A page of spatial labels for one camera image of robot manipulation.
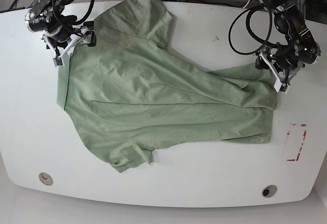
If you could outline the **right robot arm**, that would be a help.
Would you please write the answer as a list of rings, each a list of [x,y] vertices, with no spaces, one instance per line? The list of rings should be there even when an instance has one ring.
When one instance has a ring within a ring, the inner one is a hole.
[[[34,0],[31,9],[25,16],[25,21],[30,32],[43,32],[43,40],[47,49],[53,49],[55,57],[60,55],[59,48],[67,48],[72,40],[77,37],[89,47],[96,46],[97,38],[94,32],[94,22],[87,21],[95,4],[90,0],[85,15],[78,19],[75,15],[63,15],[65,6],[74,0]]]

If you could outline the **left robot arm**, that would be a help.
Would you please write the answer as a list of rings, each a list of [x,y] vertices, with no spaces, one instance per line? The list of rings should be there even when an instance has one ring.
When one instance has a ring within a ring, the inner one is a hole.
[[[276,92],[286,92],[290,81],[307,64],[314,64],[320,57],[320,47],[307,28],[305,18],[291,0],[259,0],[262,5],[252,8],[246,16],[246,29],[263,47],[256,52],[257,69],[268,69],[276,78]],[[258,37],[250,27],[252,15],[266,8],[273,14],[270,21],[285,36],[286,45],[271,43]]]

